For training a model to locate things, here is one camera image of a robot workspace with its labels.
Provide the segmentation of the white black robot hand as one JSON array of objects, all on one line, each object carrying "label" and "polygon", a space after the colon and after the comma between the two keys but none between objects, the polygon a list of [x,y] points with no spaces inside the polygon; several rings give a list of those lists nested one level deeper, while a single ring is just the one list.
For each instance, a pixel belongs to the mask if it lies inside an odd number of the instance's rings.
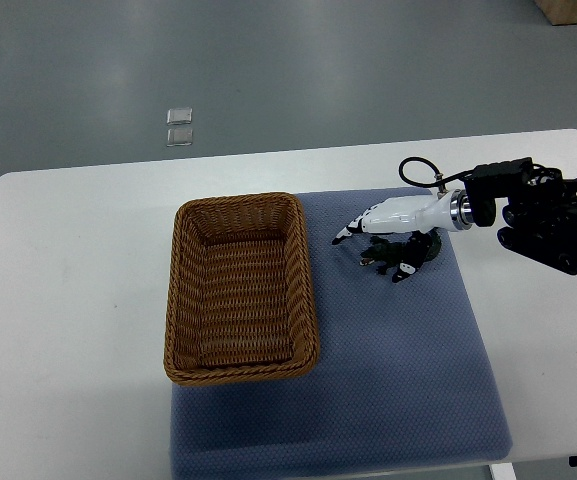
[{"label": "white black robot hand", "polygon": [[[441,229],[459,232],[473,224],[474,214],[463,190],[451,190],[437,197],[391,197],[365,210],[339,231],[332,243],[337,245],[355,234],[406,242],[412,234],[427,234],[435,230],[439,235]],[[417,273],[428,263],[422,264],[428,248],[429,245],[407,247],[400,265],[387,271],[393,272],[391,280],[399,283]]]}]

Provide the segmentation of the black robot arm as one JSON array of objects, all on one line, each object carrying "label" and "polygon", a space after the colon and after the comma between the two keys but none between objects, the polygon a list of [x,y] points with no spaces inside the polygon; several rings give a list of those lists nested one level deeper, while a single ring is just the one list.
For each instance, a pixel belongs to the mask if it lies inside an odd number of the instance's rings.
[{"label": "black robot arm", "polygon": [[490,227],[502,208],[505,226],[497,231],[506,249],[556,269],[577,275],[577,178],[566,179],[554,167],[535,164],[530,157],[478,165],[445,177],[430,160],[408,157],[398,167],[407,184],[438,189],[448,199],[448,214],[456,227]]}]

